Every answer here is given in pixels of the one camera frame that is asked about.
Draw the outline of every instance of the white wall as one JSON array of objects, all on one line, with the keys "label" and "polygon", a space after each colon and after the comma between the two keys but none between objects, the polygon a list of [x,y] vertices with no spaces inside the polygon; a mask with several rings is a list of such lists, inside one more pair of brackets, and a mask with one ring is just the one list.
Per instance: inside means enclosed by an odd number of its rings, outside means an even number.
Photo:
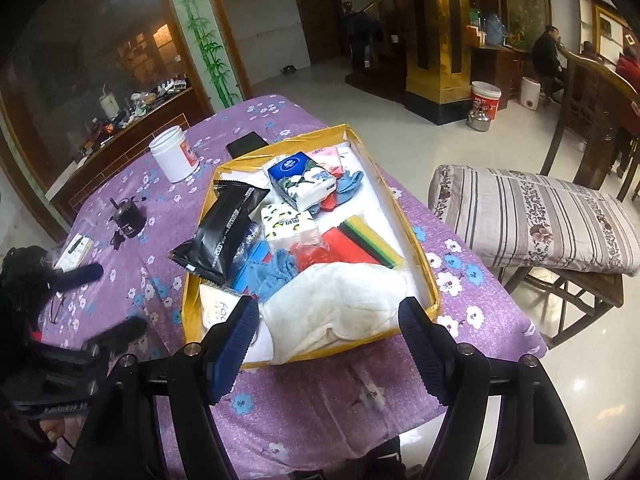
[{"label": "white wall", "polygon": [[[223,0],[251,84],[309,66],[296,0]],[[351,0],[356,10],[371,0]]]},{"label": "white wall", "polygon": [[551,0],[552,25],[557,27],[562,43],[580,52],[580,0]]},{"label": "white wall", "polygon": [[593,11],[591,0],[580,0],[580,41],[593,43]]},{"label": "white wall", "polygon": [[0,267],[9,249],[30,245],[49,250],[55,243],[22,204],[0,169]]}]

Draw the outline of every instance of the black jacket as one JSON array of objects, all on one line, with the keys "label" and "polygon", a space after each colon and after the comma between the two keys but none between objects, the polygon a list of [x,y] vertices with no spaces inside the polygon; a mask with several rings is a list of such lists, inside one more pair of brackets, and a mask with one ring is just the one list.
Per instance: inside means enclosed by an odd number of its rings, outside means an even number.
[{"label": "black jacket", "polygon": [[558,67],[560,66],[558,49],[556,42],[547,32],[544,32],[533,44],[531,59],[538,75],[544,77],[558,75]]}]

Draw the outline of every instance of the floral tablecloth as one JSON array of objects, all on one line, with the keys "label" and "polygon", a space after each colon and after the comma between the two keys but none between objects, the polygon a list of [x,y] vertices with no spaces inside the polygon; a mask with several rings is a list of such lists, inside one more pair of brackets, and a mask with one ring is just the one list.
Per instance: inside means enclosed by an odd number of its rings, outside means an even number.
[{"label": "floral tablecloth", "polygon": [[[324,126],[282,96],[263,96],[187,131],[200,169],[186,181],[170,184],[150,154],[114,176],[82,206],[70,232],[70,238],[81,232],[96,242],[85,263],[100,262],[104,277],[71,294],[57,324],[46,320],[43,341],[76,348],[137,315],[149,320],[149,330],[132,345],[133,352],[154,359],[180,349],[185,272],[166,255],[193,236],[214,168],[230,158],[225,146],[250,131],[276,142]],[[535,327],[478,257],[398,182],[388,177],[388,184],[436,275],[444,311],[438,322],[487,356],[516,360],[530,352],[542,357],[546,347]],[[146,197],[147,222],[139,236],[114,251],[109,198],[127,196]],[[212,409],[241,479],[361,457],[443,410],[425,391],[401,336],[329,358],[240,372],[233,391]],[[168,402],[160,403],[159,418],[168,468],[180,478],[184,471]],[[79,426],[79,421],[67,422],[71,441]],[[60,443],[58,452],[68,457],[70,450]]]}]

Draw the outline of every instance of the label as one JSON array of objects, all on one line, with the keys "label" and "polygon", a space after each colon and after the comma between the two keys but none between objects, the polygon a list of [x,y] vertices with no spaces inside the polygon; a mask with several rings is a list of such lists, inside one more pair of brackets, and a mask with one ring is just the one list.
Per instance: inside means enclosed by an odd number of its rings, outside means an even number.
[{"label": "label", "polygon": [[293,225],[293,224],[299,224],[300,223],[300,218],[290,218],[290,219],[286,219],[286,220],[279,220],[277,221],[273,227],[282,227],[284,225]]},{"label": "label", "polygon": [[190,166],[195,166],[198,163],[198,157],[196,156],[195,153],[191,151],[191,146],[189,146],[187,139],[184,139],[182,141],[182,144],[180,145],[180,149],[184,153],[184,156],[187,158],[187,162],[189,163]]},{"label": "label", "polygon": [[133,231],[135,231],[135,229],[131,227],[129,224],[124,224],[118,227],[127,236],[129,236],[130,234],[133,234]]},{"label": "label", "polygon": [[289,158],[282,163],[283,170],[290,170],[298,163],[296,158]]}]

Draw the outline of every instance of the black smartphone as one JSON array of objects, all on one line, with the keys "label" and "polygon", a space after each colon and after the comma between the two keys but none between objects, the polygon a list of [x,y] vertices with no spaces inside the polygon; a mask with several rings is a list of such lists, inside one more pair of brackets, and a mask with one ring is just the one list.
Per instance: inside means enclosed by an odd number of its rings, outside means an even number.
[{"label": "black smartphone", "polygon": [[238,158],[268,145],[269,143],[260,135],[255,132],[249,132],[245,136],[228,143],[226,150],[231,155],[231,158]]}]

